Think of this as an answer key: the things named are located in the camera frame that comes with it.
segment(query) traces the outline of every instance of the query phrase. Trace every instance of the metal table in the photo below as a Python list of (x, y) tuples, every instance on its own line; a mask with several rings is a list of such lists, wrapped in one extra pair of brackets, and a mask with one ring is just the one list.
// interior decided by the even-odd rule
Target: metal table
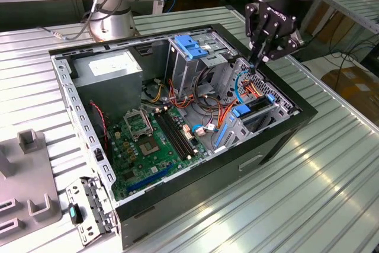
[(379, 33), (379, 0), (324, 1), (374, 34)]
[[(244, 44), (243, 17), (226, 8), (136, 17), (142, 34), (221, 23)], [(55, 27), (74, 34), (80, 24)], [(0, 140), (17, 130), (45, 134), (63, 209), (57, 223), (1, 252), (83, 250), (68, 215), (65, 187), (90, 175), (63, 105), (47, 51), (64, 43), (32, 29), (0, 34)], [(379, 243), (378, 128), (293, 58), (269, 66), (318, 110), (270, 162), (152, 233), (130, 252), (363, 251)], [(119, 252), (108, 235), (86, 252)]]

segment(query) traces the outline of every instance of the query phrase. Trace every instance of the ram slot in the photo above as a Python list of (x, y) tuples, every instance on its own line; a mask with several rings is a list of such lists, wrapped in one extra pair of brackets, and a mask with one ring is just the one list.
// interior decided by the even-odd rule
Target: ram slot
[(194, 154), (186, 138), (177, 129), (168, 114), (155, 115), (155, 119), (182, 160), (185, 160), (188, 155)]
[(163, 118), (165, 119), (165, 122), (167, 122), (170, 125), (170, 128), (174, 130), (176, 135), (180, 138), (182, 146), (185, 148), (186, 152), (188, 155), (193, 155), (194, 150), (192, 149), (190, 143), (188, 140), (185, 138), (185, 136), (181, 133), (181, 131), (178, 129), (176, 126), (174, 120), (168, 113), (163, 114)]

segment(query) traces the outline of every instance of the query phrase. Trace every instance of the blue cable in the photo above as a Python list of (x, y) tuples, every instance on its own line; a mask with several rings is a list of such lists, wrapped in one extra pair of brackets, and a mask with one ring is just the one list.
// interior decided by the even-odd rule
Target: blue cable
[(192, 132), (194, 133), (199, 127), (202, 127), (203, 125), (202, 124), (196, 124), (193, 128), (192, 128)]
[(174, 8), (175, 3), (176, 3), (176, 0), (174, 0), (174, 2), (172, 3), (170, 9), (168, 9), (166, 13), (170, 12)]
[(247, 71), (243, 71), (243, 72), (241, 72), (240, 74), (238, 74), (238, 76), (237, 76), (237, 78), (236, 78), (236, 82), (235, 82), (236, 97), (237, 97), (237, 99), (238, 99), (238, 101), (239, 101), (240, 103), (243, 103), (243, 101), (242, 101), (241, 96), (240, 96), (239, 93), (238, 93), (238, 79), (241, 77), (241, 75), (242, 75), (243, 73), (247, 73)]

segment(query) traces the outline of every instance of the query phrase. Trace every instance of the motherboard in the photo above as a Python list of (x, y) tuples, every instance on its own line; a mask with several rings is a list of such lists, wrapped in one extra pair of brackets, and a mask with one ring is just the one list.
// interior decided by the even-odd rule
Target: motherboard
[(117, 201), (208, 155), (194, 136), (188, 136), (186, 126), (178, 110), (171, 107), (161, 113), (135, 110), (108, 128), (116, 175), (112, 189)]

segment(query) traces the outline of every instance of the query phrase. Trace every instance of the cardboard box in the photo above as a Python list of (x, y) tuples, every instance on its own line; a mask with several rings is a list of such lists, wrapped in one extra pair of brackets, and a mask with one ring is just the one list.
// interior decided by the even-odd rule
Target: cardboard box
[[(334, 89), (338, 70), (332, 70), (322, 77), (322, 81)], [(354, 66), (343, 68), (336, 92), (353, 105), (366, 118), (379, 126), (379, 79), (369, 76)]]

